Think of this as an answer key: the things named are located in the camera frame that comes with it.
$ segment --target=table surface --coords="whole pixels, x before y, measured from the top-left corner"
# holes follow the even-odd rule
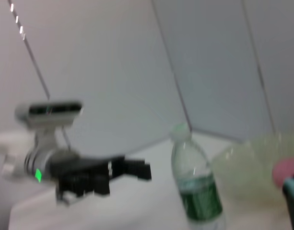
[[[193,138],[209,158],[232,142],[201,134]],[[111,194],[89,195],[65,207],[57,205],[54,188],[16,204],[9,230],[189,230],[171,172],[173,144],[167,140],[137,152],[151,164],[152,181],[122,177],[110,184]],[[254,209],[221,197],[228,230],[290,230],[286,207]]]

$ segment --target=pink object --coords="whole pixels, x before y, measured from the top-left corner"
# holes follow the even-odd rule
[[[279,161],[272,169],[272,179],[278,188],[282,188],[284,180],[294,176],[294,157]]]

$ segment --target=white wall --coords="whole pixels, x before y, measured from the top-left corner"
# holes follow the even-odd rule
[[[52,98],[85,104],[68,131],[82,153],[127,152],[185,121],[149,0],[14,3]]]
[[[30,100],[45,100],[44,91],[8,3],[3,0],[0,1],[0,132],[22,128],[14,119],[14,109],[17,104]],[[0,156],[0,172],[3,160]],[[0,175],[0,230],[7,229],[13,204],[42,189],[35,183],[13,184]]]
[[[294,131],[294,0],[247,0],[265,87],[278,131]]]
[[[153,0],[194,128],[271,132],[240,0]]]

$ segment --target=plastic bottle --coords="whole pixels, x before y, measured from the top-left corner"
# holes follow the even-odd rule
[[[202,148],[192,140],[186,123],[171,134],[172,171],[189,225],[197,230],[224,230],[225,219],[209,161]]]

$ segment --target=green bottle label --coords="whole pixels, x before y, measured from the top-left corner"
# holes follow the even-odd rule
[[[180,192],[188,218],[196,221],[207,221],[223,212],[223,207],[213,181],[194,193]]]

